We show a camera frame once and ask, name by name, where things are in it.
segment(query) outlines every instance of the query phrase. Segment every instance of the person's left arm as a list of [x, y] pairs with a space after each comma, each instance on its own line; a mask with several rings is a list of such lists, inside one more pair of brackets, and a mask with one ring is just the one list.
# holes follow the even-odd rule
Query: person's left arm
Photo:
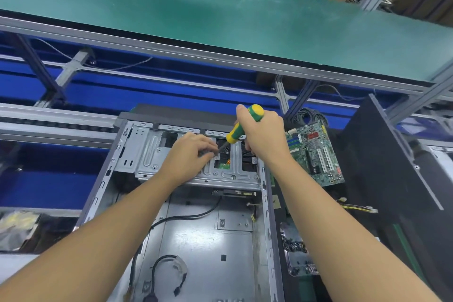
[[217, 150], [203, 135], [178, 139], [157, 174], [6, 280], [0, 300], [106, 301], [167, 197]]

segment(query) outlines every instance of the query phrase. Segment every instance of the forearm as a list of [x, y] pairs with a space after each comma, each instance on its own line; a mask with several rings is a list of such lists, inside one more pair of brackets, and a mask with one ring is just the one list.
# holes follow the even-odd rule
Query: forearm
[[432, 291], [291, 158], [269, 163], [335, 302], [438, 301]]
[[174, 187], [155, 175], [8, 279], [2, 301], [105, 301]]

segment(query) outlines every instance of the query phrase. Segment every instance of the green and yellow screwdriver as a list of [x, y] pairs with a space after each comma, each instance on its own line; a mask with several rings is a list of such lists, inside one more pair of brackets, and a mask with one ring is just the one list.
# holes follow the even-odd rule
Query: green and yellow screwdriver
[[[247, 108], [247, 110], [249, 110], [249, 113], [250, 115], [252, 115], [253, 119], [256, 121], [256, 122], [259, 122], [261, 121], [261, 119], [263, 118], [264, 116], [264, 109], [261, 105], [258, 105], [258, 104], [253, 104], [252, 106], [250, 106], [249, 108]], [[226, 142], [219, 148], [219, 151], [223, 150], [224, 148], [226, 148], [228, 145], [230, 144], [234, 144], [237, 142], [237, 140], [239, 140], [239, 138], [244, 135], [244, 129], [242, 128], [242, 126], [238, 123], [236, 123], [234, 125], [234, 128], [233, 130], [231, 130], [227, 135], [226, 135]]]

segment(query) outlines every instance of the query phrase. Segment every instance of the green circuit board inside case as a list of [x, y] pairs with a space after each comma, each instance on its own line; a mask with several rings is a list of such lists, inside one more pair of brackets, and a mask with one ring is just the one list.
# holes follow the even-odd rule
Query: green circuit board inside case
[[286, 133], [289, 151], [299, 165], [321, 186], [343, 183], [344, 178], [321, 121]]

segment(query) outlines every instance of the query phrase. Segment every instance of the white cable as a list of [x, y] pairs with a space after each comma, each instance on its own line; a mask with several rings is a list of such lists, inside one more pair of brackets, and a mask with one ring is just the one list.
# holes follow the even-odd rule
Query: white cable
[[338, 92], [337, 88], [335, 86], [333, 86], [333, 85], [329, 85], [329, 84], [318, 85], [318, 87], [321, 87], [321, 86], [330, 86], [330, 87], [332, 87], [335, 90], [335, 92], [337, 92], [338, 96], [341, 99], [346, 100], [347, 102], [350, 102], [352, 100], [362, 100], [362, 99], [364, 99], [364, 97], [357, 97], [357, 98], [355, 98], [355, 97], [347, 97], [347, 98], [343, 97], [342, 94], [340, 92]]
[[[55, 48], [53, 45], [51, 45], [50, 43], [48, 43], [47, 41], [41, 39], [41, 38], [37, 38], [37, 37], [34, 37], [35, 40], [38, 40], [38, 41], [41, 41], [41, 42], [44, 42], [45, 44], [47, 44], [49, 47], [51, 47], [53, 50], [55, 50], [56, 52], [60, 53], [61, 55], [67, 57], [68, 59], [70, 60], [74, 60], [73, 58], [71, 58], [71, 56], [69, 55], [66, 55], [65, 53], [59, 51], [57, 48]], [[130, 68], [130, 67], [134, 67], [134, 66], [137, 66], [139, 64], [144, 64], [145, 62], [148, 62], [150, 61], [150, 59], [152, 59], [153, 57], [150, 56], [148, 59], [146, 60], [143, 60], [143, 61], [140, 61], [140, 62], [137, 62], [136, 64], [128, 64], [127, 66], [122, 66], [122, 67], [117, 67], [117, 68], [109, 68], [108, 70], [123, 70], [124, 68]], [[96, 66], [91, 66], [90, 64], [85, 64], [85, 66], [88, 66], [88, 67], [93, 67], [93, 68], [99, 68], [99, 67], [96, 67]]]

